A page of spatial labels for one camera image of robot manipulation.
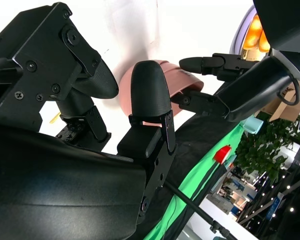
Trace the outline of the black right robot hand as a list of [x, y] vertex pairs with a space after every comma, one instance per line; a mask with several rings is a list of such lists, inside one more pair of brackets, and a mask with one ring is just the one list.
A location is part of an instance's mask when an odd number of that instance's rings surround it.
[[132, 71], [130, 129], [117, 154], [93, 98], [117, 82], [62, 2], [20, 12], [0, 33], [0, 240], [125, 240], [175, 156], [161, 66]]

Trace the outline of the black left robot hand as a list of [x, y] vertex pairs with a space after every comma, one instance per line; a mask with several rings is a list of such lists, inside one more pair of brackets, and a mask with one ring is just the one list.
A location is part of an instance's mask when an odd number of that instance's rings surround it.
[[188, 90], [171, 101], [182, 110], [240, 122], [274, 100], [292, 82], [288, 69], [275, 57], [247, 61], [240, 55], [215, 53], [179, 61], [182, 70], [213, 75], [225, 85], [213, 95]]

